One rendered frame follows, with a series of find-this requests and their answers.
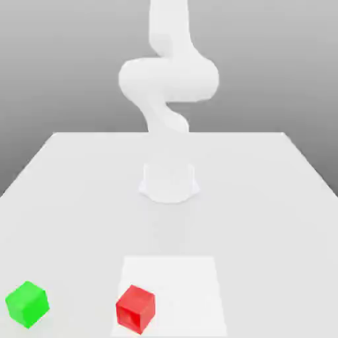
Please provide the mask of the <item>small red cube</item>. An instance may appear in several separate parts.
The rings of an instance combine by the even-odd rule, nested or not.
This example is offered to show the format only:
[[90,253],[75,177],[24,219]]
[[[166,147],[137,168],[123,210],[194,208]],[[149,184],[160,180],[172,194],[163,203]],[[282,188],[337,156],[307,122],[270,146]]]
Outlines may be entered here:
[[135,285],[130,285],[116,302],[117,322],[139,335],[144,332],[155,314],[155,295]]

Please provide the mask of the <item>small green cube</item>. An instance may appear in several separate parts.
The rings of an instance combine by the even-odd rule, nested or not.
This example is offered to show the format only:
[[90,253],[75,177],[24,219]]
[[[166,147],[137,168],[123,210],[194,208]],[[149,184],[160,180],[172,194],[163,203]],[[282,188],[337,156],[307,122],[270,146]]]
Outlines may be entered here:
[[46,291],[30,281],[9,293],[5,304],[10,317],[27,329],[50,310]]

